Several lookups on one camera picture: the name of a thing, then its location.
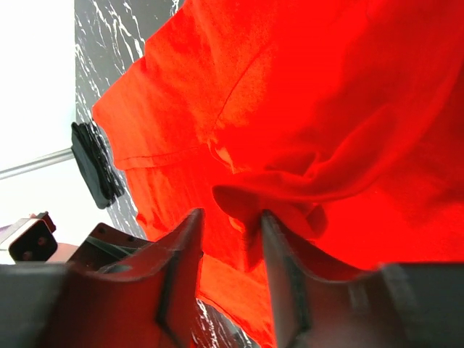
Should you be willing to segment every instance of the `white wall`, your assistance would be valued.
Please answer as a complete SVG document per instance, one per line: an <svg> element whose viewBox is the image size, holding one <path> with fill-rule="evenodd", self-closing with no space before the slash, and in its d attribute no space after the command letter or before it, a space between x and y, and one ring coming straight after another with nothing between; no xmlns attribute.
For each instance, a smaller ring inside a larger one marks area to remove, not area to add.
<svg viewBox="0 0 464 348"><path fill-rule="evenodd" d="M58 242L80 245L98 223L113 225L99 210L75 160L0 180L0 227L48 211Z"/></svg>
<svg viewBox="0 0 464 348"><path fill-rule="evenodd" d="M0 1L0 170L70 147L74 1Z"/></svg>

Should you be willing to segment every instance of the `red cloth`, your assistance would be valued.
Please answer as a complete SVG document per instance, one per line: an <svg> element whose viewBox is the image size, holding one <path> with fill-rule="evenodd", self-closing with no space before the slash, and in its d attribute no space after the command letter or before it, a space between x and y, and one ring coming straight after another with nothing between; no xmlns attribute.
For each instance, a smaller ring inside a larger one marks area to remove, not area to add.
<svg viewBox="0 0 464 348"><path fill-rule="evenodd" d="M462 0L187 0L94 107L150 239L205 207L199 297L263 347L262 209L360 268L464 261L463 18Z"/></svg>

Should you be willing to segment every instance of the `metal rod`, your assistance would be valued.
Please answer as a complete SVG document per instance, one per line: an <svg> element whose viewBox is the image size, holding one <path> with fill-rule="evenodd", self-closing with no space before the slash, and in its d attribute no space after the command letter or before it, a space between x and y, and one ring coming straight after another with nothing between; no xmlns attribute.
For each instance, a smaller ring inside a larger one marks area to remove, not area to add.
<svg viewBox="0 0 464 348"><path fill-rule="evenodd" d="M49 165L55 165L64 161L68 161L74 158L74 154L71 149L65 149L58 152L47 154L46 156L33 159L30 162L26 162L23 165L11 167L6 170L0 170L0 180L11 178L19 174L32 172L33 170L48 167Z"/></svg>

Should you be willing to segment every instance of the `black marble surface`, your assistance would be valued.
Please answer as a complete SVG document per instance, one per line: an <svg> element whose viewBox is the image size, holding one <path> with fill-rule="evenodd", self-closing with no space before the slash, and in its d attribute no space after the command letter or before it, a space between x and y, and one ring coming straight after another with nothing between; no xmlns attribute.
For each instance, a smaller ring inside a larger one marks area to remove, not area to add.
<svg viewBox="0 0 464 348"><path fill-rule="evenodd" d="M100 96L144 54L146 40L182 5L179 0L75 0L75 63L77 122L92 123L91 108ZM93 127L95 137L106 136ZM112 163L111 149L101 149ZM125 194L109 209L114 226L144 238L136 222L136 206L124 173L115 169ZM223 315L198 301L199 347L256 347L247 335Z"/></svg>

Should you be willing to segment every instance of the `red garment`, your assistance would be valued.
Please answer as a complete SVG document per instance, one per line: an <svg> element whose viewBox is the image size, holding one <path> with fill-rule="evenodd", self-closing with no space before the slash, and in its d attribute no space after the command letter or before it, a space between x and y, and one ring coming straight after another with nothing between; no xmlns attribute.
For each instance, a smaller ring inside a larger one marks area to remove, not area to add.
<svg viewBox="0 0 464 348"><path fill-rule="evenodd" d="M205 207L199 297L262 347L262 209L360 268L464 261L463 18L462 0L187 0L94 107L150 239Z"/></svg>

